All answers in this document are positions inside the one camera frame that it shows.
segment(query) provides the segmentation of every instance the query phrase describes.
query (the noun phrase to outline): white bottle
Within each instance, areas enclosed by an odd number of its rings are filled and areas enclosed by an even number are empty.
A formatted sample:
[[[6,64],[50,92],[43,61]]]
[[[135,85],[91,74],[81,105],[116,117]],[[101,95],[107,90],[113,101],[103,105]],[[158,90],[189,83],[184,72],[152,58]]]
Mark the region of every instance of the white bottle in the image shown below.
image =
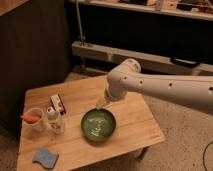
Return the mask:
[[[59,112],[55,111],[53,107],[47,108],[47,120],[55,134],[62,134],[65,130],[65,124]]]

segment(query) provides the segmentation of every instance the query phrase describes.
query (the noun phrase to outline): shelf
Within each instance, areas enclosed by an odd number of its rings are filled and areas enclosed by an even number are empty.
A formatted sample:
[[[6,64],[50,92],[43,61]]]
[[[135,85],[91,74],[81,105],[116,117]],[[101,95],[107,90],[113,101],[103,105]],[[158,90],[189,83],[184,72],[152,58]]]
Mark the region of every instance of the shelf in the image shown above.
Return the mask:
[[[212,75],[213,73],[213,65],[201,63],[194,68],[188,68],[173,64],[170,58],[165,56],[129,51],[90,43],[85,43],[82,45],[79,41],[73,42],[71,48],[74,56],[83,56],[85,58],[108,61],[117,64],[121,63],[127,58],[133,58],[141,63],[143,69],[161,73],[183,75]]]
[[[158,3],[162,2],[162,4],[157,4],[157,1],[155,0],[148,0],[146,5],[120,3],[117,0],[78,0],[78,3],[84,5],[94,5],[100,7],[109,7],[123,10],[132,10],[138,12],[148,12],[162,15],[171,15],[213,21],[213,13],[211,14],[207,12],[199,12],[198,8],[193,8],[191,11],[177,9],[178,0],[164,0],[161,2],[159,1]]]

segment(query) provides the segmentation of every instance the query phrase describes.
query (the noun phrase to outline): orange object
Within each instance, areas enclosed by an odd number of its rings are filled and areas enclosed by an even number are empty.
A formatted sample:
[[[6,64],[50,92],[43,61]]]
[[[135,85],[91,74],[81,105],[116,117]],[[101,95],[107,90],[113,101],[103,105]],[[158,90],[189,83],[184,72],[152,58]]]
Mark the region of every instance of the orange object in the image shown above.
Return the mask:
[[[36,123],[41,119],[38,115],[21,115],[20,117],[29,124]]]

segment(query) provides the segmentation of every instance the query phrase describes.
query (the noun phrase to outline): sponge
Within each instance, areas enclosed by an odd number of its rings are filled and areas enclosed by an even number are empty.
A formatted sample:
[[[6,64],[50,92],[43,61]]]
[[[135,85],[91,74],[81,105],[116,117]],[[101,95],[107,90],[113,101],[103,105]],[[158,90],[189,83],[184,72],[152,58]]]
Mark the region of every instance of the sponge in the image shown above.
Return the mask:
[[[41,164],[45,169],[53,169],[58,157],[59,154],[52,154],[45,148],[39,148],[37,149],[32,162]]]

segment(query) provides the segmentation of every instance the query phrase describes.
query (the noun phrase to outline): table leg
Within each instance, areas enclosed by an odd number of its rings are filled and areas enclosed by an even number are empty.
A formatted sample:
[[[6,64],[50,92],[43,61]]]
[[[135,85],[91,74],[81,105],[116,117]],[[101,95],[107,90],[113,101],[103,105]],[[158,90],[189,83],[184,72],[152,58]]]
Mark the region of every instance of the table leg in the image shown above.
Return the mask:
[[[143,160],[143,158],[144,158],[144,156],[145,156],[147,150],[148,150],[148,147],[143,148],[143,149],[141,150],[141,153],[140,153],[139,156],[138,156],[138,159]]]

